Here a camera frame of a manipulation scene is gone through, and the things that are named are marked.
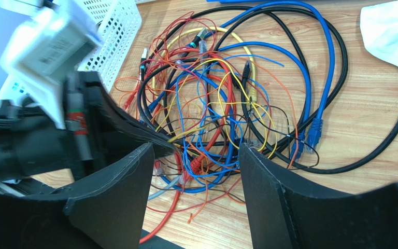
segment wooden tabletop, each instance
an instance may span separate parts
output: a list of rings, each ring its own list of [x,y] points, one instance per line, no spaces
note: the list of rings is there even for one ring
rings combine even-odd
[[[364,6],[388,1],[338,0],[308,1],[330,21],[341,33],[349,54],[349,75],[338,97],[324,113],[324,129],[318,152],[321,156],[320,168],[335,168],[355,162],[370,153],[388,135],[398,118],[398,68],[370,55],[363,46],[360,33],[360,10]],[[158,0],[138,5],[143,18],[140,31],[125,59],[118,77],[137,76],[137,65],[144,48],[148,48],[171,22],[189,11],[199,12],[220,6],[206,3],[205,0]],[[207,15],[216,25],[221,25],[240,11],[227,11]],[[293,13],[279,13],[299,43],[311,73],[313,103],[318,106],[328,71],[326,40],[320,24],[307,16]],[[259,40],[282,46],[293,54],[289,39],[283,30],[266,16],[257,16],[238,27],[235,32],[245,41]],[[289,89],[296,113],[303,108],[305,97],[302,75],[296,65],[278,52],[262,48],[252,48],[260,54],[285,65],[268,66]],[[335,81],[339,74],[340,59],[336,60]],[[282,88],[264,72],[259,72],[259,83],[268,91],[271,103],[290,112],[289,100]],[[118,87],[132,89],[136,82],[121,81]],[[119,102],[122,93],[112,89],[110,95]],[[319,184],[349,192],[359,193],[375,189],[391,182],[398,182],[398,136],[383,154],[365,166],[339,175],[315,175],[298,172]],[[65,173],[49,174],[41,179],[52,185],[66,184]],[[231,186],[238,177],[228,180],[225,187]],[[164,186],[160,179],[153,183]],[[243,198],[242,184],[231,192]],[[221,195],[210,192],[208,199]],[[148,202],[152,208],[168,210],[174,193],[169,191]],[[205,193],[182,194],[177,209],[203,203]],[[228,197],[221,198],[205,206],[202,212],[190,223],[187,220],[198,208],[175,213],[158,233],[158,236],[185,248],[251,248],[251,237],[246,207]],[[152,230],[159,224],[164,214],[147,210],[144,229]]]

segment white cloth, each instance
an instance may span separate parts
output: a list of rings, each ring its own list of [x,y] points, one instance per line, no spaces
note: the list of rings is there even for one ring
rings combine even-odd
[[[360,29],[369,53],[398,66],[398,1],[364,7]]]

